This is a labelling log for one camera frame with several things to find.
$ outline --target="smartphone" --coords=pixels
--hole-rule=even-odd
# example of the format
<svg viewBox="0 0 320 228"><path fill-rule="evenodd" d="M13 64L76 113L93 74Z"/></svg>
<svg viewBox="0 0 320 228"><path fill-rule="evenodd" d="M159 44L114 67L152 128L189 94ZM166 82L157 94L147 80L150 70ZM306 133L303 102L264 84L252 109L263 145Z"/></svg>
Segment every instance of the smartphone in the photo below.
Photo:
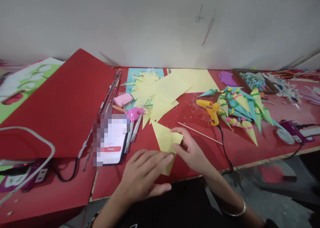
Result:
<svg viewBox="0 0 320 228"><path fill-rule="evenodd" d="M97 137L97 166L117 165L121 162L124 153L130 120L122 115L112 115L109 119L101 120Z"/></svg>

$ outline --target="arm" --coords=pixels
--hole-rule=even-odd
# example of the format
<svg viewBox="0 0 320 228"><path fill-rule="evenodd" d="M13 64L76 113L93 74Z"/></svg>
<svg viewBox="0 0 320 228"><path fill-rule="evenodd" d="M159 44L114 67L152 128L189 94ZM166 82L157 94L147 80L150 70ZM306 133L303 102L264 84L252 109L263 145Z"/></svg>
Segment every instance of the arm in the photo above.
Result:
<svg viewBox="0 0 320 228"><path fill-rule="evenodd" d="M133 203L171 190L170 184L158 185L154 182L172 159L172 154L155 150L136 152L128 161L119 186L92 227L112 228Z"/></svg>
<svg viewBox="0 0 320 228"><path fill-rule="evenodd" d="M203 175L210 191L213 193L219 207L229 214L239 214L244 209L241 196L235 192L221 174L213 167L205 157L201 148L187 132L186 129L176 127L172 132L179 132L183 135L182 144L187 148L185 151L180 145L175 144L177 154L187 165ZM247 227L264 227L264 221L246 204L246 212L237 217Z"/></svg>

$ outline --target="purple paper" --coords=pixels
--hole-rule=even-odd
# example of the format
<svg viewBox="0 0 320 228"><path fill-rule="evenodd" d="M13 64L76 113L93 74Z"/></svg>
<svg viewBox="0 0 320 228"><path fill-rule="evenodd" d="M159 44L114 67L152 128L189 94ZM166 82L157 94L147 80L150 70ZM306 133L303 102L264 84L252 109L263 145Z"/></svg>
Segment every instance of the purple paper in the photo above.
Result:
<svg viewBox="0 0 320 228"><path fill-rule="evenodd" d="M232 79L232 73L221 71L218 73L218 77L226 86L237 86L236 82Z"/></svg>

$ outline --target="bamboo skewer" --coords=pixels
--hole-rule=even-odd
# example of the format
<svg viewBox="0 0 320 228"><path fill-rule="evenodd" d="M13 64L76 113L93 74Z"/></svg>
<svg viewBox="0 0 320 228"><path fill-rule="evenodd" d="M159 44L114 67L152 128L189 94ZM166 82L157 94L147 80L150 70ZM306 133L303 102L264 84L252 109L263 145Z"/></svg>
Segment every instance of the bamboo skewer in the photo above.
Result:
<svg viewBox="0 0 320 228"><path fill-rule="evenodd" d="M209 137L209 136L206 136L205 134L202 134L202 133L200 133L199 131L196 131L196 130L190 128L189 126L186 126L186 125L184 125L184 124L182 124L182 123L180 123L180 122L178 122L178 123L179 123L180 125L183 125L183 126L187 127L188 129L193 130L194 132L197 132L198 134L203 135L204 137L207 137L208 139L213 140L213 141L217 142L218 144L222 145L221 142L219 142L219 141L217 141L217 140L215 140L215 139L213 139L213 138L211 138L211 137Z"/></svg>

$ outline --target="white wall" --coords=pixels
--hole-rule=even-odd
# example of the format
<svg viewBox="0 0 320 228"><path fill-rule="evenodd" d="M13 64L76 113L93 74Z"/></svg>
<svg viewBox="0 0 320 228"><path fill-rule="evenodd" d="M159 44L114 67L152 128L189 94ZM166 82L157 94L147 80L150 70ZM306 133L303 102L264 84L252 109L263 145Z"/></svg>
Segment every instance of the white wall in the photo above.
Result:
<svg viewBox="0 0 320 228"><path fill-rule="evenodd" d="M14 63L83 48L111 65L277 69L319 32L320 0L0 0L0 58Z"/></svg>

